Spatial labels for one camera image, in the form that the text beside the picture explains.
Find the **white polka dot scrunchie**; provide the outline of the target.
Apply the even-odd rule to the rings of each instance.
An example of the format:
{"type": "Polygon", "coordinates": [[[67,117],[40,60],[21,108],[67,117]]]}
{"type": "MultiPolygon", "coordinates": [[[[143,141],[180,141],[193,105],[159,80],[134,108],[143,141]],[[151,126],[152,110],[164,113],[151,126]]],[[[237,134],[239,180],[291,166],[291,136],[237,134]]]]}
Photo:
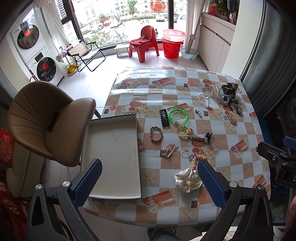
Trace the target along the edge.
{"type": "Polygon", "coordinates": [[[175,185],[182,194],[188,194],[202,186],[202,180],[197,169],[187,168],[180,170],[174,176],[175,185]]]}

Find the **black claw hair clip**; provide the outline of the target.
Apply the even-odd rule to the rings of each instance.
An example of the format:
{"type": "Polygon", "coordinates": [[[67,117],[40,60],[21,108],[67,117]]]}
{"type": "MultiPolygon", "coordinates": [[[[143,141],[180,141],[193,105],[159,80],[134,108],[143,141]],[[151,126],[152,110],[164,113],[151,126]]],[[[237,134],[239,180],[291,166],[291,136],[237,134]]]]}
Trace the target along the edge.
{"type": "Polygon", "coordinates": [[[210,143],[210,140],[211,140],[212,135],[213,134],[212,133],[209,133],[209,132],[205,133],[203,135],[205,142],[210,143]]]}

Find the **silver rhinestone hair clip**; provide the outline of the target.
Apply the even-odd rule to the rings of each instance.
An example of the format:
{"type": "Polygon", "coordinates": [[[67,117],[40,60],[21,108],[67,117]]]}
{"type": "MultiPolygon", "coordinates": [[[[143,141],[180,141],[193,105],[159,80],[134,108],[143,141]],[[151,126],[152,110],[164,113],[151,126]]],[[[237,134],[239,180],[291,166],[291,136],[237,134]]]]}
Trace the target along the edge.
{"type": "Polygon", "coordinates": [[[203,135],[198,135],[198,134],[193,134],[190,136],[191,139],[193,140],[204,140],[204,141],[208,141],[208,137],[206,134],[203,135]]]}

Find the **green translucent bangle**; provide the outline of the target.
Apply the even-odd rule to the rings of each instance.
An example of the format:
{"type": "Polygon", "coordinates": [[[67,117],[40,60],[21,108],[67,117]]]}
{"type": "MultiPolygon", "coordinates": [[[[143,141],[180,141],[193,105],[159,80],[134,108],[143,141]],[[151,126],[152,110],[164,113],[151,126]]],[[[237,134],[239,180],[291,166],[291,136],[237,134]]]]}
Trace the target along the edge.
{"type": "Polygon", "coordinates": [[[168,112],[169,121],[175,125],[185,125],[188,121],[188,113],[179,106],[172,107],[168,112]]]}

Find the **black beaded hair clip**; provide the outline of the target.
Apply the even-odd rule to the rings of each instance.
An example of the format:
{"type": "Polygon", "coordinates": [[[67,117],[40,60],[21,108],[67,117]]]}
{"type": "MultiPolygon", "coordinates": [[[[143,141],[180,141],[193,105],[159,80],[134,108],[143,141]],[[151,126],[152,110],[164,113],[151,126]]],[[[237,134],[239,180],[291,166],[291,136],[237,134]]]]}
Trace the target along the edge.
{"type": "Polygon", "coordinates": [[[166,109],[159,110],[159,116],[161,118],[162,127],[168,127],[170,125],[170,121],[168,118],[168,113],[166,109]]]}

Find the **brown leather chair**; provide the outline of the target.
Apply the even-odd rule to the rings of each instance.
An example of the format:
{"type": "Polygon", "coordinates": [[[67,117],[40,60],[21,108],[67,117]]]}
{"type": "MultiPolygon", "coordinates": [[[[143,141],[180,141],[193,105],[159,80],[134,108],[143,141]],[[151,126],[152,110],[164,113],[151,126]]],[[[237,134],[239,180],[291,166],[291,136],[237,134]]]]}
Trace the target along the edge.
{"type": "Polygon", "coordinates": [[[7,127],[22,147],[67,167],[79,164],[86,123],[96,112],[92,98],[72,99],[54,84],[35,81],[12,100],[7,127]]]}

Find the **lower white washing machine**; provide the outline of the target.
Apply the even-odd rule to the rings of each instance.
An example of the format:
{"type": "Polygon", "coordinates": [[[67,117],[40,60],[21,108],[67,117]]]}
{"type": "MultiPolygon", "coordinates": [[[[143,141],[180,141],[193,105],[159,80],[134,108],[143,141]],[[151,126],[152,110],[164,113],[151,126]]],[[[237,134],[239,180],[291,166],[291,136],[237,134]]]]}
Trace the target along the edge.
{"type": "Polygon", "coordinates": [[[29,82],[44,81],[58,85],[63,78],[62,71],[48,47],[42,48],[27,64],[29,82]]]}

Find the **white washing machine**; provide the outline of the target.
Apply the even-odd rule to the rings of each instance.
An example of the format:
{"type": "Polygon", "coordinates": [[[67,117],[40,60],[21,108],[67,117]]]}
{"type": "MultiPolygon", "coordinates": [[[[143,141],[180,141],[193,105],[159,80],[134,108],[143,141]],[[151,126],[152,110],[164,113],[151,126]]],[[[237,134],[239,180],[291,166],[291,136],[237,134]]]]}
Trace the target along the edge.
{"type": "Polygon", "coordinates": [[[63,78],[62,71],[48,47],[42,48],[27,64],[29,82],[44,81],[58,85],[63,78]]]}
{"type": "Polygon", "coordinates": [[[34,8],[25,10],[17,18],[10,36],[25,64],[46,47],[40,25],[36,20],[34,8]]]}

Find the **white cabinet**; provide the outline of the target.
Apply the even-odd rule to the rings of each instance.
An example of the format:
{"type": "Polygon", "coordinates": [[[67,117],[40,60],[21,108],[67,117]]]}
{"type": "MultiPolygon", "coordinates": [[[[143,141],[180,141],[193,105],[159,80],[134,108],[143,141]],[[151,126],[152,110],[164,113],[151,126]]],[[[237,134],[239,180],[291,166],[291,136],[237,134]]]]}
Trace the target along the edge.
{"type": "Polygon", "coordinates": [[[222,72],[235,28],[216,16],[202,14],[198,52],[209,71],[222,72]]]}

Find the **pale green basin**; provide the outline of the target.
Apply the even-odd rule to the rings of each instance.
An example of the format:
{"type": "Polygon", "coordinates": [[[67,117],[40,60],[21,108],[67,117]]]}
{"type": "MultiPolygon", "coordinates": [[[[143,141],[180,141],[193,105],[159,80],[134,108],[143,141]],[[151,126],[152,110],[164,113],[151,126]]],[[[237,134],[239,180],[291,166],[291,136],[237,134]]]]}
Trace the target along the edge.
{"type": "Polygon", "coordinates": [[[199,55],[199,52],[195,49],[190,49],[189,53],[186,53],[185,47],[182,47],[180,49],[180,52],[181,52],[182,57],[185,59],[188,59],[188,60],[193,60],[199,55]]]}

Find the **black folding chair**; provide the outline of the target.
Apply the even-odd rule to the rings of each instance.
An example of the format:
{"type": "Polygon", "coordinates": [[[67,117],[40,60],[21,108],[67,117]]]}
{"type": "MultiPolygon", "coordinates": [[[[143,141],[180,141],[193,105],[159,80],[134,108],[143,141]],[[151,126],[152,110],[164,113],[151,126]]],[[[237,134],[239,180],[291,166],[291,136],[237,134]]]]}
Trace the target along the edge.
{"type": "Polygon", "coordinates": [[[68,66],[73,65],[76,67],[76,72],[81,72],[85,68],[90,72],[94,72],[106,60],[106,56],[95,41],[89,43],[80,41],[75,46],[70,44],[67,48],[60,47],[60,50],[61,57],[66,58],[69,64],[68,66]],[[97,66],[91,69],[89,64],[96,59],[97,56],[101,56],[102,60],[97,66]]]}

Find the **white small stool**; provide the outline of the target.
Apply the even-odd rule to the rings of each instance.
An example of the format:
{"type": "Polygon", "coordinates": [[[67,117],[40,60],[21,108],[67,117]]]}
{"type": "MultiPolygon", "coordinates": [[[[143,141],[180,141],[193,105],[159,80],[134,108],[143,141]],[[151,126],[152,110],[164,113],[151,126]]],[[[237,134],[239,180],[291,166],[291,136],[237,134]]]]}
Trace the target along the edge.
{"type": "Polygon", "coordinates": [[[121,57],[129,57],[130,56],[130,45],[128,43],[126,44],[119,44],[115,46],[116,56],[118,58],[121,57]]]}

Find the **red plastic bucket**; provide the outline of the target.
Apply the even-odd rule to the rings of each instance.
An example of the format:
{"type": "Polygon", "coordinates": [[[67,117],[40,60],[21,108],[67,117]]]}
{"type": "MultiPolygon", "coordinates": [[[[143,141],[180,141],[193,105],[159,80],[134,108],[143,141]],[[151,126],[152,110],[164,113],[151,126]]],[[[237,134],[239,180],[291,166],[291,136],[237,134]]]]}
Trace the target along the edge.
{"type": "Polygon", "coordinates": [[[175,59],[179,57],[179,52],[183,42],[169,41],[169,40],[166,40],[164,37],[162,37],[162,43],[163,43],[164,56],[166,58],[175,59]]]}

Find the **upper white washing machine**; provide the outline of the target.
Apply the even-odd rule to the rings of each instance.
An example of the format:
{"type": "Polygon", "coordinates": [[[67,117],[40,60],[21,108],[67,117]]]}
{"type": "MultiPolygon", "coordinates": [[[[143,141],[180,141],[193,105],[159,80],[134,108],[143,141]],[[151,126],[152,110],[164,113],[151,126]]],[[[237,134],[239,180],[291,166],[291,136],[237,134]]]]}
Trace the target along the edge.
{"type": "Polygon", "coordinates": [[[34,8],[25,10],[17,18],[10,36],[25,64],[46,47],[40,25],[36,20],[34,8]]]}

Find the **red plastic chair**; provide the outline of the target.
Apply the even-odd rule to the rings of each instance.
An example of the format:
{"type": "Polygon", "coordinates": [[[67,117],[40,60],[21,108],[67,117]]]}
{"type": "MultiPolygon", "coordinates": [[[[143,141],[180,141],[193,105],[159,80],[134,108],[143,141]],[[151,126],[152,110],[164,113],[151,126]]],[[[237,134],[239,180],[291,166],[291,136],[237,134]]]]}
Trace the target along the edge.
{"type": "Polygon", "coordinates": [[[152,26],[145,26],[141,29],[141,36],[138,39],[131,40],[129,42],[128,54],[132,57],[133,51],[138,54],[140,63],[145,62],[145,52],[151,48],[154,48],[156,55],[159,56],[158,42],[156,39],[155,30],[152,26]]]}

